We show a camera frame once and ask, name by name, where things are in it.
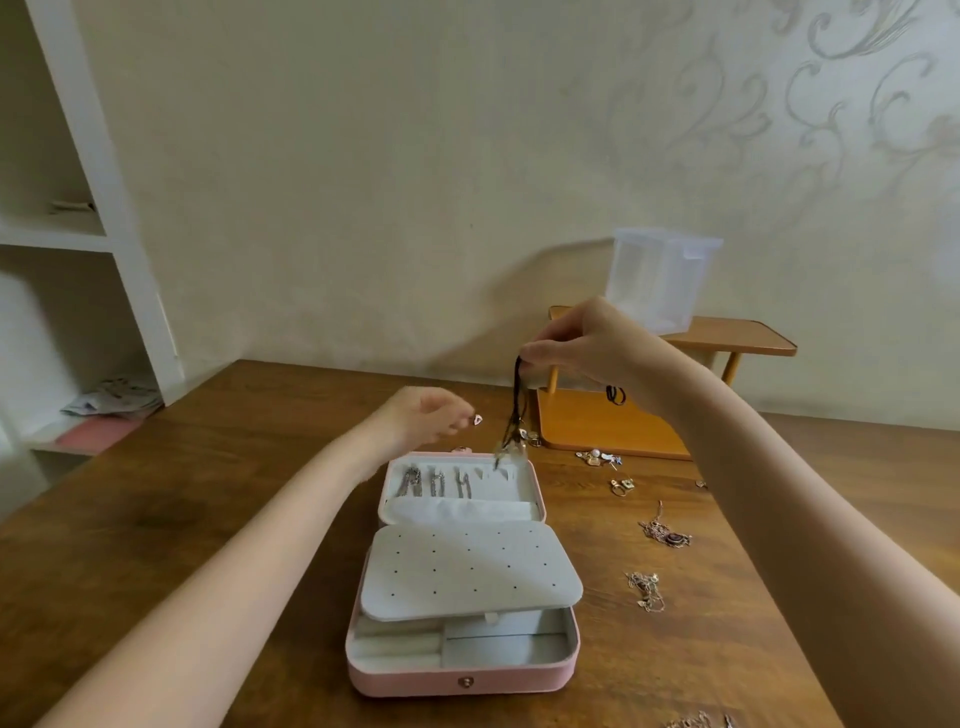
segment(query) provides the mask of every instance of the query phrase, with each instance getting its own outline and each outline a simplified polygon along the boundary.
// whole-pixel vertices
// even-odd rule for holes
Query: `wooden table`
[[[0,728],[33,724],[317,449],[412,381],[237,362],[0,524]],[[489,450],[509,390],[447,386],[486,419],[444,446]],[[869,516],[960,585],[960,435],[778,423],[815,465],[846,478]],[[372,700],[352,689],[344,636],[381,470],[333,523],[225,725],[652,728],[700,709],[715,724],[729,712],[739,728],[838,725],[709,492],[695,487],[692,464],[627,458],[637,488],[618,498],[606,471],[569,452],[531,453],[548,522],[585,586],[576,608],[583,648],[564,690]],[[636,522],[658,498],[665,522],[694,535],[690,548],[643,537]],[[663,614],[636,606],[627,570],[660,574]]]

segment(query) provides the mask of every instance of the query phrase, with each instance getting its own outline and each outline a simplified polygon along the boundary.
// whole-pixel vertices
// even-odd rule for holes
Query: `jewelry pile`
[[[474,469],[478,476],[483,479],[483,471],[479,468]],[[430,495],[432,497],[445,497],[446,476],[436,468],[431,468],[427,473],[427,477],[430,482]],[[464,497],[464,492],[466,491],[467,498],[473,498],[473,489],[470,487],[469,473],[461,473],[460,468],[454,466],[453,477],[457,483],[457,497]],[[416,465],[411,465],[403,472],[403,479],[400,480],[400,487],[396,491],[396,497],[403,497],[408,494],[413,497],[423,497],[423,474]]]
[[[685,533],[674,533],[667,526],[660,522],[660,516],[663,515],[663,501],[658,500],[659,504],[657,507],[657,515],[649,523],[644,521],[639,521],[640,528],[643,529],[643,533],[648,539],[653,539],[654,541],[659,541],[664,546],[670,546],[672,548],[683,548],[684,546],[690,546],[690,542],[693,541],[692,536],[687,536]]]
[[[733,718],[726,714],[723,716],[723,725],[724,728],[736,728],[733,724]],[[713,728],[713,723],[710,721],[710,716],[700,711],[696,717],[682,717],[679,720],[671,720],[663,728]]]
[[[647,612],[658,613],[666,609],[666,602],[663,601],[663,597],[660,596],[660,590],[657,585],[660,583],[660,578],[656,574],[645,574],[640,573],[639,571],[634,571],[633,573],[624,573],[624,576],[627,577],[627,584],[632,587],[635,587],[643,599],[640,599],[637,604]]]
[[[578,452],[577,457],[583,460],[592,468],[599,468],[605,463],[609,464],[614,470],[616,466],[623,465],[623,458],[619,455],[612,455],[608,452],[601,452],[599,449],[594,448],[588,452]]]

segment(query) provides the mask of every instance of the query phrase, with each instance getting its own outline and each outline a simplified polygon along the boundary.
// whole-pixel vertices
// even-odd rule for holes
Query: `jewelry box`
[[[580,651],[573,605],[583,585],[544,522],[529,461],[495,470],[491,454],[411,452],[387,467],[378,515],[347,632],[358,691],[403,697],[566,684]]]

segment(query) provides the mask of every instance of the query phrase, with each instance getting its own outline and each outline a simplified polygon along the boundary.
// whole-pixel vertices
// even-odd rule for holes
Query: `necklace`
[[[659,504],[657,516],[649,523],[644,521],[639,522],[640,528],[643,529],[646,537],[654,541],[659,541],[664,546],[670,546],[671,548],[690,546],[690,542],[693,541],[692,536],[687,536],[685,533],[674,533],[660,522],[660,516],[663,515],[663,501],[658,500],[657,503]]]
[[[635,587],[643,597],[637,604],[643,607],[644,611],[657,613],[666,609],[666,602],[663,601],[663,597],[660,596],[660,589],[657,587],[660,583],[660,578],[656,574],[645,574],[634,571],[633,573],[624,573],[623,575],[627,577],[627,583]]]

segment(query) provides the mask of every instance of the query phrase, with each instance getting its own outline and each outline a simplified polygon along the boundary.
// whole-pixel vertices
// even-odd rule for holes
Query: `clear plastic box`
[[[656,228],[620,228],[607,300],[656,334],[690,328],[700,284],[723,240]]]

